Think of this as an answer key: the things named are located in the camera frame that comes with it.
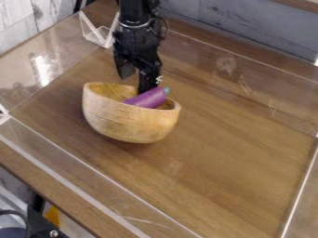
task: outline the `bowl rim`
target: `bowl rim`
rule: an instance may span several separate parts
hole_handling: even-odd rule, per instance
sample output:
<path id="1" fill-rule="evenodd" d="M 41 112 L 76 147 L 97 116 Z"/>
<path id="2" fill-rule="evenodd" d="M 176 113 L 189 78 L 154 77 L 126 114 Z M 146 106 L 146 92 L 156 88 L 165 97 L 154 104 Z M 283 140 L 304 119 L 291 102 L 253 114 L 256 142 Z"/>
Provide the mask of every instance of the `bowl rim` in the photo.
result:
<path id="1" fill-rule="evenodd" d="M 84 92 L 88 92 L 90 95 L 93 95 L 94 97 L 97 98 L 101 98 L 101 99 L 105 99 L 105 100 L 109 100 L 112 103 L 117 103 L 121 107 L 126 107 L 126 108 L 137 108 L 138 110 L 141 111 L 150 111 L 150 112 L 173 112 L 173 111 L 180 111 L 181 110 L 181 105 L 178 102 L 176 102 L 170 97 L 166 97 L 166 99 L 172 102 L 172 108 L 170 109 L 152 109 L 152 108 L 141 108 L 141 107 L 137 107 L 137 106 L 133 106 L 133 105 L 129 105 L 129 104 L 125 104 L 117 100 L 113 100 L 102 95 L 100 95 L 98 93 L 96 93 L 89 85 L 92 84 L 100 84 L 100 85 L 114 85 L 114 86 L 124 86 L 124 87 L 129 87 L 129 88 L 136 88 L 134 86 L 129 86 L 129 85 L 121 85 L 121 84 L 114 84 L 114 83 L 104 83 L 104 82 L 89 82 L 89 83 L 85 83 L 84 84 Z"/>

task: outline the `wooden bowl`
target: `wooden bowl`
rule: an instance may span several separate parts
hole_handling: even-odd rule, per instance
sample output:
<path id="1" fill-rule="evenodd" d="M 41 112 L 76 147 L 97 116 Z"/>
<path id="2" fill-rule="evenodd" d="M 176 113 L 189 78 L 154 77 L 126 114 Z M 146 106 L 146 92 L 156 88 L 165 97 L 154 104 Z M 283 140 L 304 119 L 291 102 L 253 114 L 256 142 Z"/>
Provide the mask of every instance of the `wooden bowl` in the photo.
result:
<path id="1" fill-rule="evenodd" d="M 85 84 L 84 117 L 90 127 L 106 137 L 132 143 L 152 143 L 162 139 L 174 127 L 181 106 L 169 98 L 157 109 L 121 103 L 134 96 L 133 86 Z"/>

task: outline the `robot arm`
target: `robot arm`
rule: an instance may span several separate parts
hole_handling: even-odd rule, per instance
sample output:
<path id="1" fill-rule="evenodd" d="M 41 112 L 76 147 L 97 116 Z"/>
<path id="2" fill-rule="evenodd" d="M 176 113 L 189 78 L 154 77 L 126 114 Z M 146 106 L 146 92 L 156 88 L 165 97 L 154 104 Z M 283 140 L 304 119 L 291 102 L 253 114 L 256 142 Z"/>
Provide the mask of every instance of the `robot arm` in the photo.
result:
<path id="1" fill-rule="evenodd" d="M 158 0 L 120 0 L 120 30 L 114 32 L 114 66 L 121 79 L 138 69 L 138 88 L 142 93 L 161 81 L 161 61 L 157 47 L 164 39 L 165 22 L 156 10 Z"/>

